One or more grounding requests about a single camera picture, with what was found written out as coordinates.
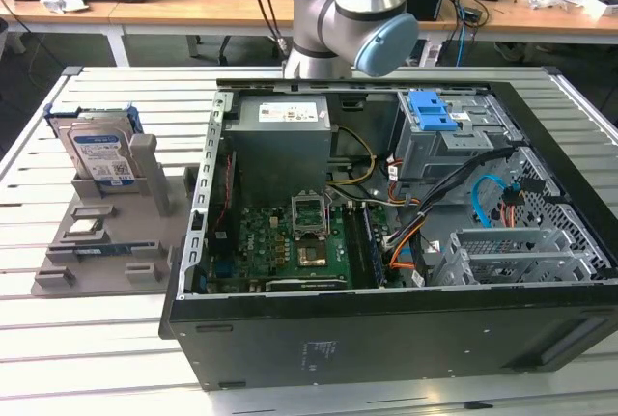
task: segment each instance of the yellow wire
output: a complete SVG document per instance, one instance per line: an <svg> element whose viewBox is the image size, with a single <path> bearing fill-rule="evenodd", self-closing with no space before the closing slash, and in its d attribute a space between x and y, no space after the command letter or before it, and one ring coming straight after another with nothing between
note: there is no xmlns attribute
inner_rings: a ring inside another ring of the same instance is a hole
<svg viewBox="0 0 618 416"><path fill-rule="evenodd" d="M365 142L365 140L361 138L360 136L358 136L354 131L349 129L347 126L339 126L339 129L343 129L344 131L349 133L356 141L358 141L360 144L363 145L363 148L365 148L367 150L367 153L369 153L369 157L371 158L371 165L369 166L367 173L365 173L365 175L363 175L360 178L354 178L353 180L329 181L327 184L334 184L336 186L341 186L341 185L345 186L347 184L357 184L358 182L363 182L367 180L369 177L371 177L374 173L374 170L376 170L376 156L372 152L369 145Z"/></svg>

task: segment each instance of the gray power supply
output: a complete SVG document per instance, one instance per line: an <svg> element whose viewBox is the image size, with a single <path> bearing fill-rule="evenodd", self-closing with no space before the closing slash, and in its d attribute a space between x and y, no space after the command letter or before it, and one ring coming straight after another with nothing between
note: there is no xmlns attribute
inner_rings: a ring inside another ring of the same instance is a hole
<svg viewBox="0 0 618 416"><path fill-rule="evenodd" d="M322 193L331 136L326 97L244 97L239 119L225 128L246 205L279 206L302 191Z"/></svg>

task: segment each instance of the sticker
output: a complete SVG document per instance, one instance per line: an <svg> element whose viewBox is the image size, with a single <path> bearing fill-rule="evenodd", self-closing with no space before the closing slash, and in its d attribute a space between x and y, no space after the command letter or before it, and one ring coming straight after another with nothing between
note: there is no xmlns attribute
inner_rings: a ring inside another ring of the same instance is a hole
<svg viewBox="0 0 618 416"><path fill-rule="evenodd" d="M397 181L399 175L399 171L397 169L397 165L389 165L388 166L388 178L391 181Z"/></svg>
<svg viewBox="0 0 618 416"><path fill-rule="evenodd" d="M100 249L75 249L73 251L76 255L100 255Z"/></svg>
<svg viewBox="0 0 618 416"><path fill-rule="evenodd" d="M128 161L120 155L122 143L118 136L76 136L74 145L93 180L110 186L126 186L135 181Z"/></svg>
<svg viewBox="0 0 618 416"><path fill-rule="evenodd" d="M464 120L467 120L470 122L470 116L467 115L465 112L451 112L451 119L453 119L455 122L462 122Z"/></svg>
<svg viewBox="0 0 618 416"><path fill-rule="evenodd" d="M426 254L439 254L440 252L440 241L432 240L429 242L429 247L425 251Z"/></svg>
<svg viewBox="0 0 618 416"><path fill-rule="evenodd" d="M305 342L300 350L300 368L303 371L315 372L329 368L337 351L337 341Z"/></svg>
<svg viewBox="0 0 618 416"><path fill-rule="evenodd" d="M425 280L416 270L412 271L412 283L414 283L417 288L425 286Z"/></svg>
<svg viewBox="0 0 618 416"><path fill-rule="evenodd" d="M267 102L260 105L260 122L317 122L315 102Z"/></svg>

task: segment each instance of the wooden desk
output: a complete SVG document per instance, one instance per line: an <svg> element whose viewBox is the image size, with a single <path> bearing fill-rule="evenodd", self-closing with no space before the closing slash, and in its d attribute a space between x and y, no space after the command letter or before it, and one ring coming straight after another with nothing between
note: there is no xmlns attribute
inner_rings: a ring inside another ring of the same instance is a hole
<svg viewBox="0 0 618 416"><path fill-rule="evenodd" d="M471 0L463 0L465 5L478 7ZM574 4L567 3L567 9L543 8L531 9L524 0L499 0L497 2L483 1L490 10L490 20L482 27L477 39L490 39L489 34L498 34L503 39L504 34L513 36L512 40L519 42L557 42L556 38L573 38L587 40L609 37L616 42L618 35L618 18L602 17L598 20L590 18ZM440 15L445 20L455 18L455 9L450 3L442 6Z"/></svg>
<svg viewBox="0 0 618 416"><path fill-rule="evenodd" d="M476 35L480 41L570 42L618 44L618 18L598 21L581 9L532 10L516 0L485 2L492 17ZM14 11L34 32L95 33L107 37L117 65L128 66L124 35L268 36L256 0L147 0L144 3L92 2L83 13L58 15L38 2L19 2ZM272 0L281 33L292 34L293 0ZM23 31L6 10L11 31ZM421 22L420 38L427 40L422 65L434 65L441 45L456 27L455 11L444 3L436 22Z"/></svg>

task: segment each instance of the power supply label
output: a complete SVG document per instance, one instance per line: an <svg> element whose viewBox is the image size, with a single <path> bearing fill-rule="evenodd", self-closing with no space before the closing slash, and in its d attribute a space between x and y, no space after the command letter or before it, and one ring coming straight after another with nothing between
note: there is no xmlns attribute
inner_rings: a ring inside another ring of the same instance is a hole
<svg viewBox="0 0 618 416"><path fill-rule="evenodd" d="M260 122L317 122L315 102L266 102L260 105Z"/></svg>
<svg viewBox="0 0 618 416"><path fill-rule="evenodd" d="M93 180L108 186L133 184L135 176L120 154L122 143L118 136L76 136L73 141Z"/></svg>

